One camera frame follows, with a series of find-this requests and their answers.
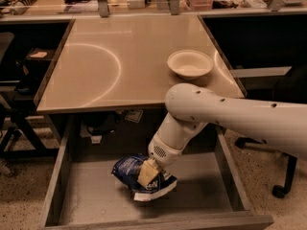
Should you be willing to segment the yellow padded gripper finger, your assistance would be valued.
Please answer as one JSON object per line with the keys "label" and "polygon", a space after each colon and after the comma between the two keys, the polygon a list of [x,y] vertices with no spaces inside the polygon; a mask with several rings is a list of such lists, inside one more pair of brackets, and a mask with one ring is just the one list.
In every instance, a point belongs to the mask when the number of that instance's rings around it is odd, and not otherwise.
{"label": "yellow padded gripper finger", "polygon": [[150,184],[161,172],[160,166],[152,158],[145,160],[138,175],[138,183],[143,187]]}

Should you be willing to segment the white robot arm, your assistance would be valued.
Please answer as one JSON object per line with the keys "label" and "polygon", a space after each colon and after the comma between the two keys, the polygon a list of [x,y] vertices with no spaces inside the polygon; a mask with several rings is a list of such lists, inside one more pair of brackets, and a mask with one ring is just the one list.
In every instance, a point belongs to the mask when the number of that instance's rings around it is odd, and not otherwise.
{"label": "white robot arm", "polygon": [[267,143],[297,158],[307,158],[307,105],[232,99],[189,83],[171,87],[167,116],[149,144],[149,159],[138,182],[146,186],[182,154],[209,123]]}

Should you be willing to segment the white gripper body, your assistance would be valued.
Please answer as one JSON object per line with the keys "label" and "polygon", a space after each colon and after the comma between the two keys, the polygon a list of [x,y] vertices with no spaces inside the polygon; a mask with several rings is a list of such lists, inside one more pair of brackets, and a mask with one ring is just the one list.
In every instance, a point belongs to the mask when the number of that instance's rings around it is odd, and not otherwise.
{"label": "white gripper body", "polygon": [[148,146],[149,157],[161,168],[174,164],[182,152],[183,147],[177,148],[167,145],[157,133]]}

